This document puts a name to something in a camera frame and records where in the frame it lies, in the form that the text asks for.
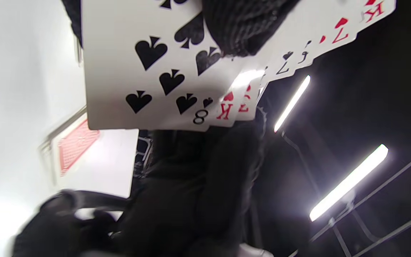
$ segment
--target hand of cards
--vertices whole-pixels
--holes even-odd
[[[256,55],[223,57],[200,0],[82,4],[93,130],[205,131],[252,120],[261,86],[354,41],[395,10],[395,0],[300,0]]]

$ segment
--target black glove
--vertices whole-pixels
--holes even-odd
[[[16,237],[13,257],[75,257],[90,250],[115,252],[109,232],[115,220],[106,212],[95,211],[94,219],[82,221],[74,216],[70,194],[54,196]]]

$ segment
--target gloved hand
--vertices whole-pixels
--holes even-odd
[[[60,193],[47,200],[39,213],[16,237],[13,257],[75,257],[90,250],[115,252],[108,234],[115,229],[115,220],[103,211],[95,211],[94,219],[75,217],[74,200]]]
[[[259,156],[256,131],[252,122],[155,131],[148,175],[119,227],[124,253],[235,256]]]

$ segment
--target fluorescent light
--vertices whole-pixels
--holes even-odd
[[[274,132],[277,132],[277,130],[280,129],[283,122],[285,122],[286,118],[288,117],[288,115],[290,114],[290,112],[292,111],[294,106],[296,105],[296,103],[299,100],[300,96],[302,96],[302,93],[305,91],[305,89],[307,88],[309,83],[310,83],[310,76],[307,75],[305,77],[303,83],[300,85],[299,89],[296,91],[296,93],[294,94],[294,96],[290,100],[290,103],[288,104],[288,106],[286,107],[284,112],[282,113],[282,116],[280,116],[279,120],[275,124]]]
[[[344,179],[334,190],[332,190],[321,202],[310,212],[310,220],[314,221],[331,208],[347,192],[356,186],[375,167],[378,166],[388,154],[388,148],[380,145],[370,156],[368,156],[349,176]]]

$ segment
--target black number 8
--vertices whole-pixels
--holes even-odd
[[[194,115],[196,116],[196,118],[193,120],[193,123],[196,124],[196,125],[201,125],[205,121],[204,118],[209,115],[209,112],[207,112],[207,110],[199,110]]]

